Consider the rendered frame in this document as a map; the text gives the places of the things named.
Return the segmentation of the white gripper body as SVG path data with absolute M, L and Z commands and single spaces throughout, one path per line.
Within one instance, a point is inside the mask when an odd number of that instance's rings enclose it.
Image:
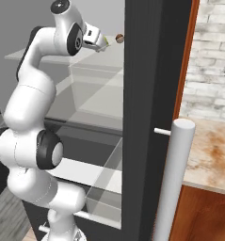
M 103 52 L 108 46 L 105 45 L 104 35 L 100 30 L 93 30 L 91 33 L 92 37 L 92 49 L 96 52 Z

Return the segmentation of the glass fridge shelf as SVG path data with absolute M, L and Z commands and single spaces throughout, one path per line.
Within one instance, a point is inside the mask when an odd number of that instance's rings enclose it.
M 100 52 L 82 47 L 75 56 L 61 55 L 54 44 L 54 35 L 44 37 L 37 34 L 28 50 L 22 49 L 9 54 L 5 59 L 22 60 L 23 64 L 35 68 L 45 62 L 109 72 L 120 71 L 123 68 L 124 46 L 122 43 L 116 43 L 110 36 L 108 42 L 109 45 Z

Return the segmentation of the black fridge door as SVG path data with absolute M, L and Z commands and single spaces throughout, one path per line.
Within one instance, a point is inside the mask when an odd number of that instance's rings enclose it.
M 151 241 L 192 0 L 125 0 L 122 241 Z

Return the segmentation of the black fridge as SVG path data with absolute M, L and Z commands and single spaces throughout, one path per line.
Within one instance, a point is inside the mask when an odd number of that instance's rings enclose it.
M 116 36 L 118 34 L 122 34 L 121 32 L 118 32 L 117 34 L 113 34 L 111 32 L 112 23 L 111 21 L 107 20 L 105 17 L 106 13 L 110 10 L 109 3 L 102 0 L 94 0 L 90 4 L 83 7 L 78 6 L 76 0 L 72 0 L 72 3 L 77 7 L 78 11 L 80 12 L 83 18 L 83 21 L 100 29 L 101 33 L 104 36 L 106 36 L 107 40 L 108 40 L 108 36 L 110 36 L 112 40 L 116 41 Z M 42 62 L 39 65 L 39 69 L 42 72 L 46 73 L 52 79 L 52 77 L 43 69 L 48 64 L 50 63 Z M 111 129 L 104 129 L 102 127 L 94 127 L 94 126 L 85 125 L 81 123 L 69 122 L 66 120 L 55 120 L 55 119 L 48 118 L 47 114 L 44 117 L 44 127 L 47 130 L 50 130 L 53 133 L 55 133 L 61 139 L 63 144 L 62 159 L 68 158 L 71 160 L 76 160 L 87 164 L 103 167 L 107 157 L 111 154 L 116 143 L 120 138 L 122 138 L 122 130 L 116 131 Z M 60 182 L 77 185 L 85 190 L 86 202 L 81 211 L 88 212 L 87 211 L 87 193 L 91 188 L 91 186 L 79 184 L 79 183 L 61 179 L 58 177 L 55 177 L 55 178 Z M 47 233 L 41 232 L 39 230 L 39 226 L 45 224 L 46 227 L 50 228 L 49 221 L 48 221 L 48 210 L 44 207 L 39 207 L 30 202 L 27 202 L 27 203 L 34 206 L 36 209 L 34 216 L 38 226 L 37 230 L 41 234 L 40 241 L 42 241 L 43 237 Z M 87 231 L 84 225 L 85 222 L 87 221 L 94 224 L 101 224 L 101 223 L 90 220 L 89 218 L 81 218 L 75 215 L 73 215 L 73 217 L 77 227 L 86 236 L 87 241 L 109 241 L 107 237 L 93 238 L 91 236 L 91 233 Z M 113 228 L 110 226 L 106 226 L 106 227 L 112 230 L 118 231 L 118 229 L 116 228 Z

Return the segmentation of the white fridge shelf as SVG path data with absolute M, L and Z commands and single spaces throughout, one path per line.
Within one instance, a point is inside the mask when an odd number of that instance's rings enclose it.
M 61 179 L 121 193 L 122 172 L 120 170 L 63 158 L 55 169 L 49 170 L 49 173 Z

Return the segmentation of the wooden tall cupboard panel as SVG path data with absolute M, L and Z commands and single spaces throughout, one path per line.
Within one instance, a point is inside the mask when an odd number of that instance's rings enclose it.
M 180 113 L 180 108 L 181 108 L 181 103 L 183 98 L 183 91 L 185 87 L 185 77 L 186 77 L 186 72 L 187 72 L 187 67 L 188 67 L 188 62 L 190 57 L 193 36 L 195 32 L 199 5 L 200 5 L 200 0 L 192 0 L 188 28 L 186 32 L 186 38 L 185 38 L 183 61 L 182 61 L 182 66 L 180 71 L 180 78 L 178 82 L 177 95 L 176 95 L 174 112 L 172 117 L 174 120 L 179 118 L 179 113 Z

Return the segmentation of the wooden base cupboard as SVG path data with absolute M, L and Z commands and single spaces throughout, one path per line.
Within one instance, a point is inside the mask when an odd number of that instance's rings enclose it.
M 225 241 L 225 195 L 184 185 L 169 241 Z

